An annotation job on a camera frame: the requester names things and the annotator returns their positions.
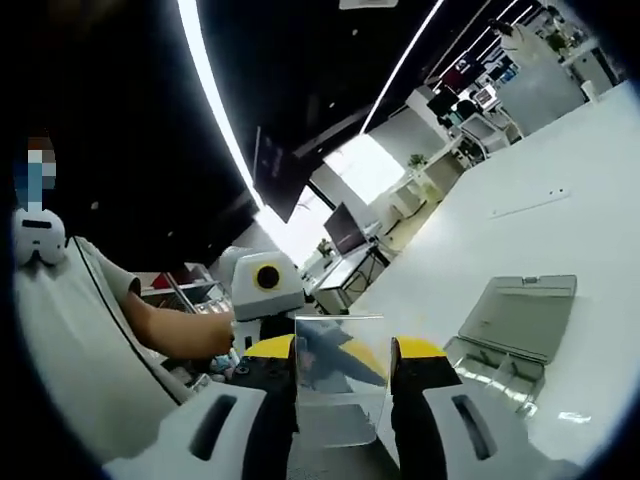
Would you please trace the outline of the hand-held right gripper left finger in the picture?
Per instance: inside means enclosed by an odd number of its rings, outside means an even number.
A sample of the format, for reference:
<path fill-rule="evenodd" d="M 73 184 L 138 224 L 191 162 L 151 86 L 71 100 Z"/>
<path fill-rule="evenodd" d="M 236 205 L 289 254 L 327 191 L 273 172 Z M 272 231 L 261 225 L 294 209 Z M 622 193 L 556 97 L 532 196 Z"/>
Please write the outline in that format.
<path fill-rule="evenodd" d="M 162 420 L 156 441 L 103 466 L 111 479 L 284 479 L 296 419 L 295 336 L 263 340 L 232 377 Z"/>

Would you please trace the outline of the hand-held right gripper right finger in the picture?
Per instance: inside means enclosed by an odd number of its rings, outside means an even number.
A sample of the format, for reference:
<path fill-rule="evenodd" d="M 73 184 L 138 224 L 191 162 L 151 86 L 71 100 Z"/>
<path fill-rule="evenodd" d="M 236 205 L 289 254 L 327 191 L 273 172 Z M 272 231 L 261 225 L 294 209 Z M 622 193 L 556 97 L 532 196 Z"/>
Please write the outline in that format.
<path fill-rule="evenodd" d="M 521 418 L 465 383 L 427 340 L 391 340 L 391 426 L 403 479 L 577 479 L 529 440 Z"/>

